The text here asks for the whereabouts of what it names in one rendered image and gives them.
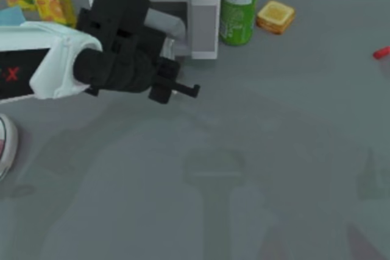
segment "bread slice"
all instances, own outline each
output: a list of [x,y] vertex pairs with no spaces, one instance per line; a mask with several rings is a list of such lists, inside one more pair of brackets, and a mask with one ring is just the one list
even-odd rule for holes
[[256,24],[269,32],[282,34],[292,23],[295,15],[294,8],[271,0],[257,14]]

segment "blue paper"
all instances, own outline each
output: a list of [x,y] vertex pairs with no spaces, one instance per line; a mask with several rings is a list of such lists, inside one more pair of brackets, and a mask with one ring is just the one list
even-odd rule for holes
[[25,21],[23,11],[19,6],[0,10],[0,26],[20,26]]

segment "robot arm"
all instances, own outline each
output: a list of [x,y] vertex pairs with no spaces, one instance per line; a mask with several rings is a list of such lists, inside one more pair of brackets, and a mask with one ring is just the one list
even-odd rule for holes
[[199,86],[176,82],[180,65],[162,52],[166,33],[145,26],[149,0],[94,0],[77,29],[44,22],[0,28],[0,101],[59,99],[100,90],[143,93],[167,104],[172,91],[197,97]]

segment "black robot arm segment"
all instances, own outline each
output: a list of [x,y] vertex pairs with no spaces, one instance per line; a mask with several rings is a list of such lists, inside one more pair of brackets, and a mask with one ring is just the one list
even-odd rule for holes
[[144,25],[149,0],[94,0],[91,10],[82,9],[77,30],[96,37],[103,52],[86,49],[74,64],[75,78],[99,90],[142,93],[167,104],[172,91],[197,97],[194,88],[176,82],[180,64],[161,57],[166,34]]

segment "green can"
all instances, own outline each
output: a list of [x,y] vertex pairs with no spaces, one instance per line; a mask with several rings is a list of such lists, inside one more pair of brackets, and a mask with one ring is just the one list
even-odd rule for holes
[[257,0],[221,0],[219,36],[232,46],[244,45],[252,37]]

